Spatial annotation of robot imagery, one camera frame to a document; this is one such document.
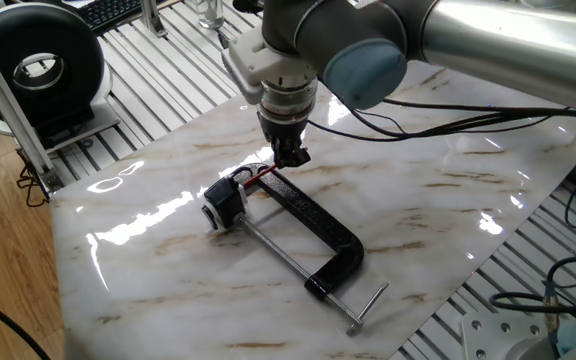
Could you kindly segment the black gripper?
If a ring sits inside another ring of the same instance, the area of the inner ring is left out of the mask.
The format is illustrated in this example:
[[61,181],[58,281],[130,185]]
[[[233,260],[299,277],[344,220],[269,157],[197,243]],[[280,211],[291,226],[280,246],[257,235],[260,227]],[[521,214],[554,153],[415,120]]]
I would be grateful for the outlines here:
[[307,125],[305,120],[279,120],[271,115],[258,113],[259,123],[266,141],[274,152],[273,162],[278,168],[300,167],[311,160],[301,135]]

